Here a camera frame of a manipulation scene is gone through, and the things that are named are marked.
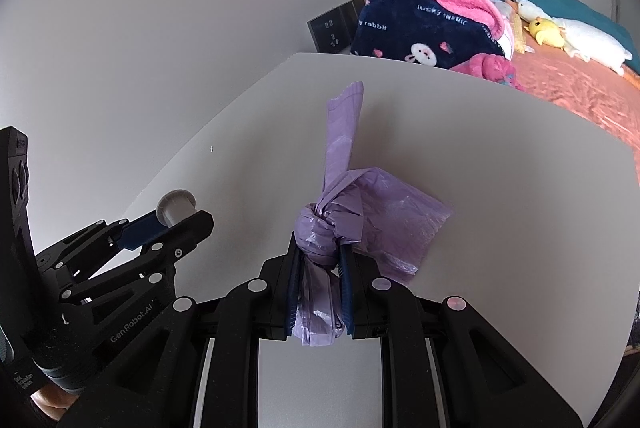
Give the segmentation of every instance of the white spool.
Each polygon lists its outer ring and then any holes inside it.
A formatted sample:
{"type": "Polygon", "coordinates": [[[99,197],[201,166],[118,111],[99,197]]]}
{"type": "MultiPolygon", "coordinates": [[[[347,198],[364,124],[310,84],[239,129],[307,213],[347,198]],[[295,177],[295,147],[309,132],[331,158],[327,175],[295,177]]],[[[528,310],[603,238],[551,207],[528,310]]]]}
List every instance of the white spool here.
{"type": "Polygon", "coordinates": [[[187,190],[167,193],[156,206],[156,217],[160,224],[170,228],[196,212],[196,199],[187,190]]]}

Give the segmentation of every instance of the teal blanket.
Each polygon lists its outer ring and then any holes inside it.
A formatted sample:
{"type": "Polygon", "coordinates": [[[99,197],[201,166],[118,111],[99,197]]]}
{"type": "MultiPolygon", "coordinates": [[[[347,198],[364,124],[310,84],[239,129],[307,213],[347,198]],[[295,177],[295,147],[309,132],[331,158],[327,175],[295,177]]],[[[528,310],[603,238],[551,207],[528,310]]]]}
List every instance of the teal blanket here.
{"type": "Polygon", "coordinates": [[[567,18],[568,20],[579,20],[593,25],[597,29],[613,36],[620,44],[634,56],[633,59],[625,63],[640,74],[640,58],[634,45],[634,41],[627,31],[620,24],[615,23],[611,18],[607,18],[602,13],[594,11],[591,7],[583,4],[579,0],[529,0],[545,13],[554,18],[567,18]]]}

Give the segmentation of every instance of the navy blue blanket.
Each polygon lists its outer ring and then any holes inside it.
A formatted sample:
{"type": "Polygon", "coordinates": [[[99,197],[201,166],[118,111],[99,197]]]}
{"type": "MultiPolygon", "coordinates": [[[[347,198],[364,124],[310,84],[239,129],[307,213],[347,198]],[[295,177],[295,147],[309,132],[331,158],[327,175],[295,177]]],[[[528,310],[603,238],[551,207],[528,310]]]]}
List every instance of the navy blue blanket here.
{"type": "Polygon", "coordinates": [[[435,0],[367,0],[351,54],[450,69],[478,53],[504,56],[484,24],[435,0]]]}

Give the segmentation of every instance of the white plush toy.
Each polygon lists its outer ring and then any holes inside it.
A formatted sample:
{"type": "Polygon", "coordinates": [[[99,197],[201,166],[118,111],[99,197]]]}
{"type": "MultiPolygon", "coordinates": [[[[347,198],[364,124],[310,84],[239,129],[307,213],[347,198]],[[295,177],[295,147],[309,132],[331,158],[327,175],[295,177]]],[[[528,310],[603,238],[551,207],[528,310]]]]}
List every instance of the white plush toy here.
{"type": "Polygon", "coordinates": [[[613,36],[579,20],[553,18],[529,0],[518,3],[518,14],[527,22],[537,17],[554,22],[562,30],[566,42],[563,49],[571,58],[577,55],[585,62],[594,59],[620,76],[625,74],[622,64],[633,58],[613,36]]]}

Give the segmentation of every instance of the wall socket panel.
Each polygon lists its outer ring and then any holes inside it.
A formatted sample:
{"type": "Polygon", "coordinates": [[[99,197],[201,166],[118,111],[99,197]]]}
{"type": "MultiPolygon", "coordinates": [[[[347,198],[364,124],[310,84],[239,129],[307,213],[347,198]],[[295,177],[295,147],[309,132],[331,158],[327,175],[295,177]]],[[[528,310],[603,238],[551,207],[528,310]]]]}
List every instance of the wall socket panel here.
{"type": "Polygon", "coordinates": [[[319,53],[340,53],[351,45],[358,29],[364,0],[351,0],[314,18],[307,24],[319,53]]]}

